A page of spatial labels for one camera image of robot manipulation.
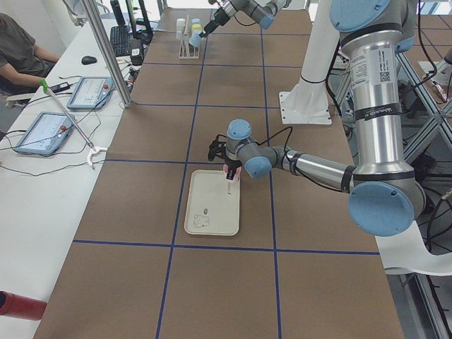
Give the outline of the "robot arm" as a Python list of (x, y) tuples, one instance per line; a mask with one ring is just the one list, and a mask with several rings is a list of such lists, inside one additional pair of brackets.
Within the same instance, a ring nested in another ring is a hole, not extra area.
[(261, 6), (253, 0), (230, 0), (209, 1), (210, 4), (219, 3), (219, 8), (214, 12), (213, 19), (204, 27), (201, 37), (207, 37), (219, 26), (224, 26), (238, 12), (245, 13), (253, 22), (259, 24), (263, 29), (268, 29), (273, 23), (275, 16), (283, 8), (291, 4), (291, 0), (269, 1)]
[(303, 176), (348, 194), (354, 223), (379, 237), (404, 232), (422, 212), (425, 195), (403, 156), (396, 54), (415, 38), (415, 1), (334, 1), (331, 23), (349, 57), (359, 160), (355, 166), (332, 162), (286, 145), (263, 147), (250, 124), (232, 121), (225, 141), (211, 144), (209, 156), (225, 161), (227, 178), (239, 167), (260, 178), (274, 168)]

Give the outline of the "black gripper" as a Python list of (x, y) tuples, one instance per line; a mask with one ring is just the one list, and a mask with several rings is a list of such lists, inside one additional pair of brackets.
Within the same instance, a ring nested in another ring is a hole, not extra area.
[(232, 179), (233, 176), (234, 176), (234, 173), (235, 173), (236, 169), (237, 169), (238, 167), (241, 167), (241, 162), (240, 162), (239, 160), (229, 160), (229, 159), (226, 159), (225, 164), (228, 165), (228, 167), (229, 167), (229, 175), (228, 175), (228, 177), (229, 177), (230, 179)]
[(218, 26), (224, 26), (232, 17), (234, 17), (232, 2), (220, 1), (220, 7), (214, 12), (213, 19), (206, 25), (206, 31), (200, 33), (200, 37), (207, 37), (208, 32), (213, 32)]

